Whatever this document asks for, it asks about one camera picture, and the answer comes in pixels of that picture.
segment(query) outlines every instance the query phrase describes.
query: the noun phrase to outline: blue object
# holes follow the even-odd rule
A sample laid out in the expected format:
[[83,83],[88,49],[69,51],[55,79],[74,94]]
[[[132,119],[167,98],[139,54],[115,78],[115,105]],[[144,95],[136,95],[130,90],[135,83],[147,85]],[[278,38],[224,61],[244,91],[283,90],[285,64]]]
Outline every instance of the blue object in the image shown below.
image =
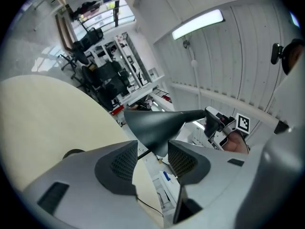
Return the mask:
[[111,0],[103,0],[103,3],[107,3],[110,2]]
[[166,178],[168,181],[170,181],[170,180],[171,180],[171,179],[168,177],[168,175],[167,175],[166,171],[163,171],[163,174],[165,175],[165,178]]

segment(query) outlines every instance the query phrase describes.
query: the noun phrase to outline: floor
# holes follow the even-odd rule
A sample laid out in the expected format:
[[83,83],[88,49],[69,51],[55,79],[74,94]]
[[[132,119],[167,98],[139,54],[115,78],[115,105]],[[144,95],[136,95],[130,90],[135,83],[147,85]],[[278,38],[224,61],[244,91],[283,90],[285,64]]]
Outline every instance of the floor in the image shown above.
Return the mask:
[[60,66],[66,62],[57,57],[63,51],[55,18],[47,16],[53,9],[46,2],[36,10],[30,6],[9,29],[0,51],[0,81],[17,75],[41,74],[78,85],[70,79],[69,66],[61,71]]

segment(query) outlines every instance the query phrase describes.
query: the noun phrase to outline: fluorescent light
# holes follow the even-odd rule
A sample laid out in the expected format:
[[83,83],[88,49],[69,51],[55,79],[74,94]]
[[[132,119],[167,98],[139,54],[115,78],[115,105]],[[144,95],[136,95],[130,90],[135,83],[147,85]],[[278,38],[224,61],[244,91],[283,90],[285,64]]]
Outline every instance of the fluorescent light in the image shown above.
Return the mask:
[[193,123],[194,123],[196,126],[198,126],[199,128],[205,130],[205,127],[204,127],[202,124],[200,124],[199,122],[193,121]]
[[174,40],[191,33],[197,29],[200,29],[204,26],[212,25],[218,22],[223,21],[223,15],[221,14],[220,10],[213,10],[211,12],[205,13],[186,24],[180,26],[178,29],[172,32]]
[[294,14],[292,12],[290,12],[291,18],[292,18],[292,22],[298,27],[300,28],[300,24],[299,21],[297,21],[296,17],[294,16]]

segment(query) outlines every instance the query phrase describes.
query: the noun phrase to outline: cable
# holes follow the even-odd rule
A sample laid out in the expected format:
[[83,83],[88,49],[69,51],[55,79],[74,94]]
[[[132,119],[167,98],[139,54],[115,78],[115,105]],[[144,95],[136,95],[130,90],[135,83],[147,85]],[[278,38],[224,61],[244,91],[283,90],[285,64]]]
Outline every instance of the cable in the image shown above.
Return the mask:
[[138,197],[137,197],[137,199],[140,200],[143,204],[147,205],[148,207],[154,209],[155,211],[157,211],[158,213],[160,213],[160,214],[162,215],[162,217],[164,217],[164,215],[163,215],[159,210],[157,210],[157,209],[151,207],[150,205],[146,204],[145,202],[143,202],[143,201],[142,201],[141,199],[139,199]]

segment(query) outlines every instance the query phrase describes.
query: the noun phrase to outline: beige table top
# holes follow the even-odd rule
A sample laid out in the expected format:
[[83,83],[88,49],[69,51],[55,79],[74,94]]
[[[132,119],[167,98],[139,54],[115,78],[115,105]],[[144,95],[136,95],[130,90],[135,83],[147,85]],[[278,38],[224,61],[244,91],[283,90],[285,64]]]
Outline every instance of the beige table top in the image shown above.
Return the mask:
[[[71,149],[88,151],[129,140],[93,99],[55,78],[13,77],[0,83],[0,96],[0,151],[9,179],[18,190],[60,162]],[[161,211],[153,182],[141,160],[132,183],[141,200]],[[158,212],[139,204],[163,227]]]

